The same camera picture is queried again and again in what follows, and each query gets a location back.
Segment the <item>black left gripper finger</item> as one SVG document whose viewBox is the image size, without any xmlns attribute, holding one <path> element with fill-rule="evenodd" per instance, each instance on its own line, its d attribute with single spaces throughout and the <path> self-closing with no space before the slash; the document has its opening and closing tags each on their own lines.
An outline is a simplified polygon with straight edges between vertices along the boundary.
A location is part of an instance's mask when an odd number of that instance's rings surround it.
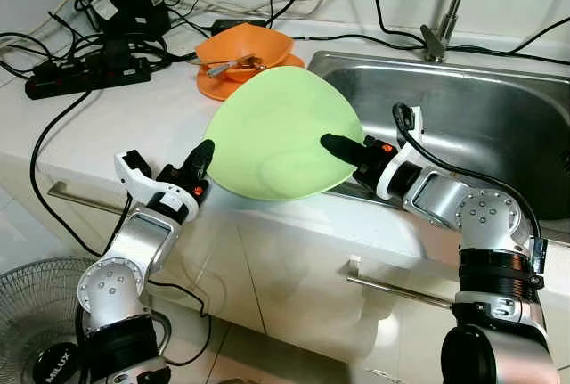
<svg viewBox="0 0 570 384">
<path fill-rule="evenodd" d="M 183 173 L 188 179 L 194 181 L 205 179 L 213 155 L 215 155 L 215 147 L 215 141 L 205 139 L 191 149 L 187 159 L 183 161 Z"/>
</svg>

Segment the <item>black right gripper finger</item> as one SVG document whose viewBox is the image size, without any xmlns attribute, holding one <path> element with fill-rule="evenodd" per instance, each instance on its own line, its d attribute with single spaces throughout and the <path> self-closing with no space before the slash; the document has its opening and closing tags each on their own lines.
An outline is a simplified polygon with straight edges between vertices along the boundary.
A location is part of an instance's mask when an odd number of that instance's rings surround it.
<svg viewBox="0 0 570 384">
<path fill-rule="evenodd" d="M 321 136 L 321 145 L 335 159 L 344 161 L 353 167 L 366 167 L 366 165 L 373 164 L 373 155 L 365 144 L 343 135 L 325 133 Z"/>
</svg>

